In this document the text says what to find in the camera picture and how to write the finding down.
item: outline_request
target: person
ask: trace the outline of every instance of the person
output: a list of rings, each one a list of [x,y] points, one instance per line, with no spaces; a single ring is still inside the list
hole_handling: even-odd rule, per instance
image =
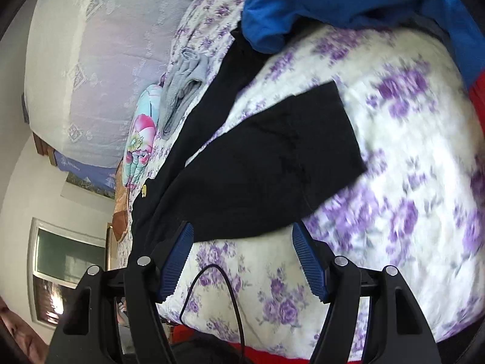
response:
[[[0,362],[8,363],[44,364],[49,351],[49,346],[27,322],[8,308],[1,296],[0,346]],[[10,355],[12,359],[3,361],[6,355]]]

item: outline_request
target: red cloth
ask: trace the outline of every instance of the red cloth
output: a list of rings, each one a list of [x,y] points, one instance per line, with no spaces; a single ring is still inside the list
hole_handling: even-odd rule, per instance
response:
[[[175,326],[174,327],[174,338],[173,342],[183,342],[188,340],[194,331],[185,326]],[[241,345],[239,344],[231,344],[239,350]],[[254,350],[253,348],[249,348],[246,346],[245,351],[246,357],[249,358],[254,364],[307,364],[308,360],[302,359],[287,359],[281,356],[276,356],[274,354],[269,354],[266,352],[260,352],[259,350]]]
[[[470,88],[470,100],[477,111],[482,131],[485,133],[485,71],[482,71],[478,79]]]

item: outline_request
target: window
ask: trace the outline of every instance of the window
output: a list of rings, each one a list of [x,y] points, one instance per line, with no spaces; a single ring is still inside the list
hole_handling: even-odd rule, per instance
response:
[[[105,268],[105,262],[105,240],[33,219],[28,256],[33,321],[56,325],[86,269]]]

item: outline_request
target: wire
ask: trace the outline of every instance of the wire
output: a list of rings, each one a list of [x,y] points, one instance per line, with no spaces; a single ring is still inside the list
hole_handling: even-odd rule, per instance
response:
[[[182,315],[185,312],[185,309],[186,309],[186,307],[189,303],[189,300],[192,296],[192,291],[193,291],[194,286],[196,285],[196,283],[199,280],[199,278],[201,277],[201,275],[204,272],[206,272],[209,268],[216,268],[216,269],[219,270],[222,277],[224,278],[224,281],[226,282],[227,289],[229,290],[229,295],[231,296],[232,306],[234,307],[234,313],[236,314],[236,319],[238,321],[239,339],[241,341],[241,357],[239,359],[239,363],[242,363],[242,362],[244,362],[244,350],[246,348],[246,346],[244,344],[243,323],[241,321],[241,315],[239,314],[239,308],[238,308],[238,304],[236,302],[236,296],[234,296],[234,290],[232,289],[231,282],[229,281],[229,278],[227,277],[226,272],[220,266],[218,266],[217,264],[209,264],[209,265],[205,266],[203,269],[200,270],[200,272],[194,278],[194,280],[192,281],[192,284],[189,287],[189,291],[187,293],[187,298],[185,299],[182,310],[180,311],[179,320],[185,327],[187,327],[187,325],[182,320]]]

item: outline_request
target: gray folded cloth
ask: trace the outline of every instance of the gray folded cloth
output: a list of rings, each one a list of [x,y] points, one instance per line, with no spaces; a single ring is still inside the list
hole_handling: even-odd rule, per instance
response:
[[[165,79],[160,100],[158,127],[163,139],[169,139],[186,109],[207,77],[209,58],[191,48],[184,48]]]

